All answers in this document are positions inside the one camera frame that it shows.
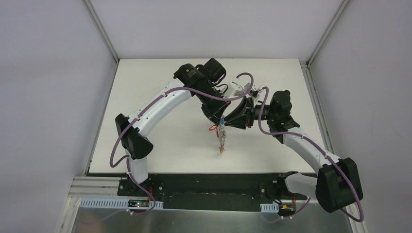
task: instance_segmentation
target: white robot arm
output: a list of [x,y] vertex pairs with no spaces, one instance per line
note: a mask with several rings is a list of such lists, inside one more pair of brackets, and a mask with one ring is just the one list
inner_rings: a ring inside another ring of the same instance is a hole
[[285,173],[277,179],[282,192],[300,193],[316,198],[328,212],[354,203],[354,195],[350,192],[349,184],[345,183],[334,167],[337,164],[355,187],[359,199],[362,199],[363,193],[355,162],[327,152],[306,135],[290,116],[292,104],[289,91],[275,92],[270,105],[265,104],[267,95],[261,105],[256,105],[261,89],[256,90],[253,87],[252,76],[251,83],[244,88],[235,82],[228,83],[225,92],[215,88],[225,77],[225,73],[222,65],[213,58],[204,66],[194,67],[185,64],[148,104],[127,117],[122,114],[116,117],[119,137],[131,158],[131,172],[138,183],[148,177],[146,156],[152,151],[153,144],[147,136],[171,110],[196,95],[202,102],[205,116],[219,125],[222,114],[231,100],[243,98],[240,105],[224,117],[224,125],[246,129],[253,126],[254,120],[258,120],[261,128],[260,122],[266,120],[270,133],[262,128],[261,130],[297,152],[318,176],[314,178],[297,172]]

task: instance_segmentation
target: white tabletop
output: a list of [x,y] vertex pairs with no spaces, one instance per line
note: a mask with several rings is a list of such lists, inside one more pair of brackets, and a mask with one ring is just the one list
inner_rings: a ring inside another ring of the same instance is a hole
[[[226,69],[223,83],[230,82],[242,72],[255,78],[255,85],[268,86],[268,104],[278,90],[290,90],[292,117],[321,146],[320,130],[310,101],[306,82],[297,59],[217,59]],[[126,163],[116,168],[109,166],[110,152],[118,137],[115,117],[129,115],[153,98],[173,73],[186,63],[204,64],[208,59],[152,59],[120,60],[103,117],[90,173],[124,173]],[[240,84],[250,81],[240,78]],[[239,103],[233,101],[225,114]],[[151,132],[148,139],[154,149],[148,155],[149,173],[267,173],[313,172],[313,169],[292,149],[275,138],[259,131],[257,122],[251,129],[225,127],[225,151],[219,154],[219,141],[209,131],[212,123],[203,115],[197,97],[177,106]],[[116,151],[115,161],[125,155],[122,146]]]

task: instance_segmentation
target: electrical wire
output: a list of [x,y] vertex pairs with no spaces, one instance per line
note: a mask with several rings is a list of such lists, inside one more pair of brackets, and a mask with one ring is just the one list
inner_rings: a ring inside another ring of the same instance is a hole
[[[298,213],[300,213],[302,210],[304,210],[306,208],[306,206],[309,204],[311,198],[308,198],[308,200],[306,201],[306,203],[302,206],[302,208],[300,208],[298,211],[296,211],[296,213],[294,213],[293,215],[289,216],[289,219],[292,219],[292,217],[296,216]],[[273,221],[269,221],[267,219],[265,219],[265,217],[263,217],[262,213],[260,213],[260,217],[263,219],[263,221],[265,221],[266,223],[275,223],[278,222],[280,220],[285,219],[284,217],[280,217],[278,219],[275,219]]]
[[151,194],[153,194],[153,192],[152,192],[152,187],[149,187],[149,188],[147,189],[147,191],[149,191]]
[[295,203],[296,203],[296,194],[294,193],[294,194],[293,194],[293,202],[292,202],[292,205],[295,204]]
[[[269,95],[269,88],[267,86],[263,87],[262,89],[264,89],[266,91],[265,93],[265,98],[263,99],[263,103],[266,103],[266,100],[268,98]],[[350,217],[351,219],[353,219],[356,222],[363,222],[364,220],[364,214],[363,214],[363,209],[362,209],[362,205],[361,205],[361,201],[359,200],[358,194],[353,186],[353,184],[351,183],[351,181],[349,180],[349,178],[345,175],[345,173],[341,170],[341,168],[332,160],[332,158],[326,154],[326,151],[323,150],[316,142],[314,142],[313,140],[311,140],[310,138],[300,134],[300,133],[294,133],[294,132],[276,132],[276,133],[270,133],[270,132],[266,132],[263,128],[262,128],[262,115],[263,115],[263,109],[264,109],[265,105],[262,104],[260,107],[260,112],[259,112],[259,118],[257,119],[257,123],[259,125],[259,129],[260,131],[262,131],[262,133],[267,134],[267,135],[283,135],[283,134],[292,134],[292,135],[296,135],[298,137],[301,137],[305,140],[307,140],[308,142],[310,142],[314,147],[316,147],[316,149],[323,155],[325,156],[326,159],[329,160],[330,163],[332,163],[332,165],[336,168],[336,170],[340,173],[340,175],[343,177],[343,179],[346,181],[347,185],[349,186],[349,189],[352,191],[352,194],[355,198],[356,201],[356,205],[358,206],[358,210],[359,210],[359,219],[355,218],[354,216],[350,215],[345,209],[341,209],[341,211],[346,214],[348,217]]]
[[127,171],[128,171],[128,173],[129,173],[129,177],[130,177],[130,179],[133,181],[133,183],[135,183],[135,185],[136,185],[137,187],[139,187],[141,190],[143,190],[143,191],[144,191],[147,195],[149,195],[149,197],[153,200],[153,206],[152,206],[151,208],[147,209],[146,211],[144,211],[144,212],[131,212],[131,213],[133,213],[133,215],[145,215],[145,214],[150,213],[150,212],[153,211],[153,209],[156,207],[156,200],[155,200],[155,198],[153,197],[153,195],[152,195],[149,191],[147,191],[145,188],[143,188],[143,187],[139,184],[139,182],[137,182],[136,179],[133,177],[132,172],[131,172],[131,170],[130,170],[130,158],[127,158]]
[[223,74],[223,76],[215,83],[215,84],[212,84],[212,86],[217,86],[217,85],[219,85],[222,81],[223,81],[223,79],[226,77],[226,72]]
[[273,199],[272,200],[274,203],[278,204],[278,205],[282,205],[282,201],[279,199]]
[[226,86],[226,89],[222,92],[222,94],[226,93],[226,91],[229,89],[229,86],[227,84],[220,84],[219,86],[215,86],[215,87],[221,87],[221,86]]

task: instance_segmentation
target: purple cable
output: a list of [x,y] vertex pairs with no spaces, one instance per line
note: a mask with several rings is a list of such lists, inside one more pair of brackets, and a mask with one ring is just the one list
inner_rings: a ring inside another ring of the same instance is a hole
[[149,197],[153,200],[153,206],[150,208],[150,209],[148,209],[148,210],[146,210],[145,212],[132,212],[134,215],[145,215],[145,214],[148,214],[148,213],[150,213],[151,211],[153,211],[153,209],[155,208],[155,206],[156,206],[156,200],[155,200],[155,198],[153,197],[153,195],[149,192],[149,191],[147,191],[145,188],[143,188],[137,181],[136,181],[136,179],[133,177],[133,175],[132,175],[132,172],[131,172],[131,170],[130,170],[130,158],[127,158],[127,160],[126,160],[126,164],[127,164],[127,171],[129,172],[129,177],[130,177],[130,179],[133,181],[133,183],[135,183],[135,185],[137,185],[137,187],[139,187],[141,190],[143,190],[147,195],[149,195]]
[[[265,98],[263,99],[263,103],[266,103],[266,100],[268,98],[269,95],[269,88],[268,87],[263,87],[262,89],[265,89],[266,93],[265,93]],[[260,112],[259,112],[259,119],[257,120],[257,123],[259,125],[259,129],[260,131],[262,131],[262,133],[267,134],[267,135],[283,135],[283,134],[292,134],[292,135],[296,135],[298,137],[301,137],[305,140],[307,140],[308,142],[310,142],[314,147],[316,147],[316,149],[323,155],[326,156],[326,158],[329,160],[329,162],[331,162],[333,164],[333,166],[337,169],[337,171],[341,174],[341,176],[343,177],[343,179],[346,181],[346,183],[348,184],[350,190],[352,191],[353,196],[355,197],[355,201],[356,201],[356,205],[358,205],[358,210],[359,210],[359,216],[360,218],[357,219],[354,216],[350,215],[345,209],[341,209],[341,211],[346,214],[348,217],[350,217],[351,219],[353,219],[356,222],[363,222],[364,220],[364,214],[363,214],[363,209],[362,209],[362,205],[361,205],[361,201],[359,200],[358,194],[353,186],[353,184],[351,183],[351,181],[349,180],[349,178],[345,175],[345,173],[341,170],[341,168],[332,160],[331,157],[329,157],[328,155],[326,155],[326,151],[323,150],[316,142],[314,142],[312,139],[301,135],[300,133],[294,133],[294,132],[276,132],[276,133],[270,133],[270,132],[266,132],[263,128],[262,128],[262,115],[263,115],[263,108],[264,108],[264,104],[262,104],[262,106],[260,107]]]
[[[196,89],[193,89],[193,88],[190,88],[190,87],[185,87],[185,86],[172,88],[172,89],[170,89],[170,90],[168,90],[168,91],[165,92],[165,96],[167,96],[168,94],[170,94],[170,93],[173,92],[173,91],[188,90],[188,91],[197,93],[197,94],[202,95],[202,96],[206,96],[206,97],[211,98],[211,99],[214,99],[214,100],[220,100],[220,101],[233,101],[233,100],[238,100],[238,99],[241,99],[241,98],[243,98],[244,96],[246,96],[246,95],[250,92],[250,90],[252,90],[253,82],[254,82],[253,76],[252,76],[250,73],[246,73],[246,72],[239,74],[238,76],[236,76],[236,78],[239,78],[239,77],[242,76],[242,75],[249,75],[251,81],[250,81],[249,87],[245,90],[245,92],[244,92],[243,94],[241,94],[240,96],[238,96],[238,97],[229,98],[229,99],[219,98],[219,97],[212,96],[212,95],[203,93],[203,92],[201,92],[201,91],[198,91],[198,90],[196,90]],[[118,138],[117,138],[117,140],[116,140],[116,142],[115,142],[115,145],[114,145],[114,147],[113,147],[113,149],[112,149],[112,153],[110,154],[110,167],[111,167],[111,168],[116,167],[117,165],[119,165],[119,163],[120,163],[123,159],[125,159],[125,158],[128,157],[127,155],[125,155],[125,156],[121,157],[115,164],[113,164],[113,159],[114,159],[114,157],[115,157],[116,149],[117,149],[117,147],[118,147],[121,139],[123,138],[124,134],[130,129],[130,127],[132,127],[132,125],[133,125],[134,123],[136,123],[136,122],[138,121],[138,119],[140,119],[140,117],[141,117],[145,112],[147,112],[154,104],[156,104],[159,100],[161,100],[161,99],[164,98],[165,96],[160,95],[160,96],[158,96],[156,99],[154,99],[151,103],[149,103],[149,104],[143,109],[143,111],[141,111],[141,112],[138,114],[138,116],[137,116],[135,119],[133,119],[132,122],[130,122],[129,125],[127,125],[126,128],[124,128],[124,130],[120,133],[120,135],[118,136]]]
[[346,183],[348,184],[350,190],[353,193],[353,196],[355,197],[356,200],[356,205],[358,205],[358,211],[359,211],[359,219],[355,218],[353,215],[349,214],[345,209],[341,209],[341,211],[346,214],[349,218],[353,219],[356,222],[363,222],[364,220],[364,215],[363,215],[363,209],[362,209],[362,205],[361,205],[361,200],[359,200],[359,197],[356,193],[356,190],[353,186],[353,184],[351,183],[351,181],[349,180],[349,178],[345,175],[345,173],[342,171],[342,169],[333,161],[333,159],[327,155],[326,158],[329,160],[329,162],[332,163],[332,165],[336,168],[336,170],[338,170],[338,172],[342,175],[343,179],[346,181]]
[[[308,198],[308,200],[307,200],[306,203],[302,206],[302,208],[300,208],[298,211],[296,211],[296,213],[294,213],[294,214],[291,215],[290,217],[296,216],[299,212],[301,212],[303,209],[305,209],[306,206],[309,204],[310,199],[311,199],[311,198]],[[275,220],[273,220],[273,221],[269,221],[269,220],[266,220],[266,219],[263,217],[262,213],[260,214],[260,217],[262,217],[263,221],[265,221],[265,222],[267,222],[267,223],[275,223],[275,222],[278,222],[278,221],[280,221],[280,220],[285,219],[285,218],[281,218],[281,217],[280,217],[280,218],[275,219]]]
[[133,175],[132,175],[132,173],[131,173],[131,170],[130,170],[130,165],[129,165],[129,161],[128,161],[128,160],[129,160],[129,156],[128,156],[128,155],[125,155],[125,156],[121,157],[115,164],[113,164],[113,159],[114,159],[114,157],[115,157],[116,149],[117,149],[117,147],[118,147],[121,139],[123,138],[124,134],[130,129],[130,127],[133,126],[134,123],[136,123],[136,122],[142,117],[142,115],[143,115],[145,112],[147,112],[147,111],[148,111],[153,105],[155,105],[159,100],[161,100],[162,98],[166,97],[168,94],[170,94],[170,93],[173,92],[173,91],[188,90],[188,91],[197,93],[197,94],[199,94],[199,95],[206,96],[206,97],[209,97],[209,98],[211,98],[211,99],[220,100],[220,101],[233,101],[233,100],[241,99],[241,98],[243,98],[244,96],[246,96],[246,95],[252,90],[253,81],[254,81],[254,80],[253,80],[253,76],[252,76],[250,73],[246,73],[246,72],[239,74],[238,76],[236,76],[236,78],[239,78],[239,77],[242,76],[242,75],[249,75],[251,81],[250,81],[249,87],[245,90],[245,92],[244,92],[242,95],[238,96],[238,97],[234,97],[234,98],[230,98],[230,99],[224,99],[224,98],[219,98],[219,97],[216,97],[216,96],[212,96],[212,95],[203,93],[203,92],[201,92],[201,91],[198,91],[198,90],[193,89],[193,88],[190,88],[190,87],[184,87],[184,86],[183,86],[183,87],[172,88],[172,89],[166,91],[164,96],[163,96],[163,95],[160,95],[160,96],[158,96],[156,99],[154,99],[151,103],[149,103],[149,104],[143,109],[143,111],[141,111],[141,112],[138,114],[138,116],[137,116],[135,119],[133,119],[133,120],[126,126],[126,128],[123,129],[123,131],[120,133],[120,135],[118,136],[118,138],[117,138],[117,140],[116,140],[116,142],[115,142],[115,145],[114,145],[114,147],[113,147],[113,149],[112,149],[112,153],[110,154],[110,167],[111,167],[111,168],[114,168],[114,167],[116,167],[117,165],[119,165],[119,163],[120,163],[121,161],[123,161],[123,159],[127,159],[127,163],[126,163],[126,164],[127,164],[127,170],[128,170],[128,172],[129,172],[129,177],[130,177],[130,179],[133,181],[133,183],[135,183],[135,184],[137,185],[137,187],[139,187],[141,190],[143,190],[145,193],[147,193],[147,194],[149,195],[149,197],[150,197],[150,198],[153,200],[153,202],[154,202],[152,208],[148,209],[148,210],[145,211],[145,212],[134,213],[135,215],[143,215],[143,214],[148,214],[148,213],[150,213],[150,212],[155,208],[155,206],[156,206],[156,200],[155,200],[155,198],[153,197],[153,195],[152,195],[149,191],[147,191],[145,188],[143,188],[143,187],[135,180],[135,178],[133,177]]

